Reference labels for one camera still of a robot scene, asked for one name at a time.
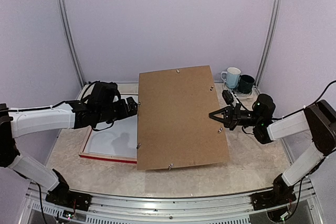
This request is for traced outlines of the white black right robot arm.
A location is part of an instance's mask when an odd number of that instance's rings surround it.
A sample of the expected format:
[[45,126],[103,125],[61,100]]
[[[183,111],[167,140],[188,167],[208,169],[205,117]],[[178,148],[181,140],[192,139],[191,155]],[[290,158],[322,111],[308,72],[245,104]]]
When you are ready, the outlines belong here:
[[314,102],[276,120],[272,117],[276,106],[267,94],[260,94],[251,110],[241,109],[240,103],[234,103],[229,91],[223,91],[222,96],[227,106],[209,113],[209,118],[222,123],[231,131],[237,126],[252,127],[253,136],[261,144],[304,131],[309,131],[312,136],[306,151],[274,180],[274,189],[268,194],[273,205],[279,205],[287,199],[289,189],[335,151],[335,110],[326,100]]

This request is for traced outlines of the brown frame backing board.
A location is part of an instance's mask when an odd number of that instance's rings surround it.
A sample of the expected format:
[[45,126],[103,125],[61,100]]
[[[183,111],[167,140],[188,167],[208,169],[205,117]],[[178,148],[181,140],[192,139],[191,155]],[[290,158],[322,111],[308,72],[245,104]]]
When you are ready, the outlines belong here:
[[229,162],[210,66],[140,73],[138,102],[138,170]]

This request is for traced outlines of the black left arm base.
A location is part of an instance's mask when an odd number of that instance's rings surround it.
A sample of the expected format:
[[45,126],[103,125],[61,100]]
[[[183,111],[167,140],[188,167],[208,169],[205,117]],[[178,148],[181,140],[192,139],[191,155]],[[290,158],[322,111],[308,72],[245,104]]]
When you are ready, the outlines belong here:
[[56,174],[59,184],[48,191],[46,201],[73,210],[88,211],[92,196],[70,190],[63,176],[55,169],[52,171]]

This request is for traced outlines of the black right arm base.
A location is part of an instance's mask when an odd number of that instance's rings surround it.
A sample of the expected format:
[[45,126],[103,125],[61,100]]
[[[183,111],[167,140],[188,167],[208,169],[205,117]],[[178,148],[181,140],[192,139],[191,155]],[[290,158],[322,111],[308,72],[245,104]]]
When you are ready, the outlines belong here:
[[282,174],[278,175],[273,182],[273,188],[268,191],[254,193],[251,195],[254,210],[262,210],[297,200],[294,193],[294,186],[288,186],[282,178]]

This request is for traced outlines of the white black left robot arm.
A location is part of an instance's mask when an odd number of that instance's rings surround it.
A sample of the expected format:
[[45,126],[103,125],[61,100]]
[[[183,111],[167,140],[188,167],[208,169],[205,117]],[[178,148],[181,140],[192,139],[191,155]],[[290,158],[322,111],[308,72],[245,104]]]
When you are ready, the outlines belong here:
[[138,104],[133,97],[122,98],[115,82],[95,81],[86,87],[79,100],[61,101],[34,108],[8,108],[1,104],[1,167],[9,168],[33,180],[66,206],[73,193],[63,176],[37,160],[20,152],[15,140],[21,136],[58,129],[81,129],[137,115]]

